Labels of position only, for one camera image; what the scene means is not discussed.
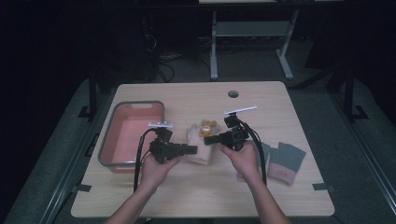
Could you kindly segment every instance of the small white object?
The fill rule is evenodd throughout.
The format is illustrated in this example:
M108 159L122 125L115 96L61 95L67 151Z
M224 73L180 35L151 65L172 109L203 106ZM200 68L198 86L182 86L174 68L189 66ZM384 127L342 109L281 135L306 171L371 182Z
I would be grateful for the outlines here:
M254 105L254 106L247 107L247 108L235 109L235 110L232 110L232 111L224 111L224 114L229 115L229 114L238 113L238 112L242 112L242 111L246 111L246 110L251 110L251 109L256 109L256 108L257 108L257 106Z
M205 132L209 132L210 131L210 127L209 126L204 126L202 128L202 130L205 131Z
M149 122L148 126L149 127L159 127L159 128L173 128L173 123L167 123L166 121L164 121L163 123L161 123L161 122L157 122L157 123Z

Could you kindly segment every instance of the human arm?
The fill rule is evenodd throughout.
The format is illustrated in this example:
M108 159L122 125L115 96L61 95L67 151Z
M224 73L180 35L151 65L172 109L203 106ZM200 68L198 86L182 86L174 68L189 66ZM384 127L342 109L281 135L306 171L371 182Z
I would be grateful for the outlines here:
M142 178L137 190L106 221L110 223L134 223L143 211L146 203L165 180L168 172L182 160L182 157L159 164L152 155L147 155L142 165Z
M271 192L262 181L254 146L245 143L240 151L234 151L223 146L221 151L230 158L235 170L247 182L253 195L260 222L262 224L289 224L289 219L277 205Z

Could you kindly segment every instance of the gray cloth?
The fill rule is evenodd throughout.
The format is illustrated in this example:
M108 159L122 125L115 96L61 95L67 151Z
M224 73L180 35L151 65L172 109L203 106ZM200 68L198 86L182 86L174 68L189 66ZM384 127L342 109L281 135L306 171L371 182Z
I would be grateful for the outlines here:
M278 149L271 148L270 162L284 166L297 173L305 154L306 152L290 144L279 143Z

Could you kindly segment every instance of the metal frame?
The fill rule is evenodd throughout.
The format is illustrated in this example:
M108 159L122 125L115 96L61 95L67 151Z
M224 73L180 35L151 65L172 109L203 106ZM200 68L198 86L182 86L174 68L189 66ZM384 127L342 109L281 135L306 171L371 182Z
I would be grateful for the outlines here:
M216 81L219 78L218 59L216 56L217 36L284 36L285 42L280 49L276 50L276 56L279 59L285 77L293 79L293 73L285 56L298 13L299 10L294 10L289 21L217 21L217 11L213 11L210 80Z

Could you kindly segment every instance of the human hand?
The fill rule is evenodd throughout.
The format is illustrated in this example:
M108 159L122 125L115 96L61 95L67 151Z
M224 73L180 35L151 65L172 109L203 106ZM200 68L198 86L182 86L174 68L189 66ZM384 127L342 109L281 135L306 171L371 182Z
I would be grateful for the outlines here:
M245 142L239 151L222 146L221 151L230 158L233 167L245 181L248 182L254 178L261 179L257 163L257 151L252 144Z
M156 190L165 180L168 172L182 160L183 157L176 157L164 164L159 164L153 155L147 155L142 164L142 178L139 187Z

